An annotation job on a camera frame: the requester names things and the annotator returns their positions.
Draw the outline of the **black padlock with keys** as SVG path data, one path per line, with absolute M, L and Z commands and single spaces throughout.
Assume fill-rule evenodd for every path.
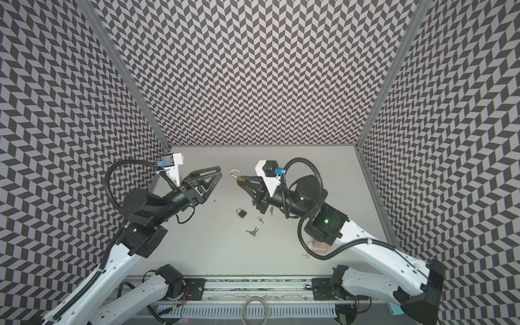
M 247 215 L 247 212 L 245 210 L 243 210 L 243 209 L 237 209 L 236 213 L 242 219 L 245 218 L 245 216 Z

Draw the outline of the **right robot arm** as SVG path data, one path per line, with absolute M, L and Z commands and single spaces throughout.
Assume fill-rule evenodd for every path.
M 265 213 L 268 207 L 280 209 L 299 220 L 299 241 L 304 234 L 333 248 L 325 255 L 303 248 L 321 261 L 351 251 L 377 270 L 360 272 L 339 265 L 331 277 L 335 295 L 368 296 L 396 304 L 408 317 L 420 324 L 437 324 L 446 266 L 436 259 L 424 261 L 411 257 L 397 247 L 379 240 L 344 213 L 325 202 L 327 192 L 319 177 L 308 175 L 296 181 L 291 190 L 281 175 L 238 176 L 237 184 Z

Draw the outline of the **small brass padlock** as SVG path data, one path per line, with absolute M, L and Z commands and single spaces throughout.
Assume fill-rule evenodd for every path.
M 230 174 L 236 179 L 237 182 L 245 181 L 245 179 L 241 176 L 241 171 L 238 169 L 232 169 Z

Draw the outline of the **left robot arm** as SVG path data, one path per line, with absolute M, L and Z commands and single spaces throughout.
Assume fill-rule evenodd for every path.
M 200 169 L 176 184 L 164 169 L 158 174 L 171 191 L 165 196 L 144 189 L 127 194 L 119 213 L 127 225 L 115 236 L 99 266 L 56 308 L 35 324 L 123 324 L 139 311 L 165 298 L 174 288 L 183 293 L 184 276 L 164 265 L 149 280 L 107 303 L 111 293 L 142 264 L 167 234 L 163 224 L 188 208 L 204 204 L 222 178 L 220 167 Z

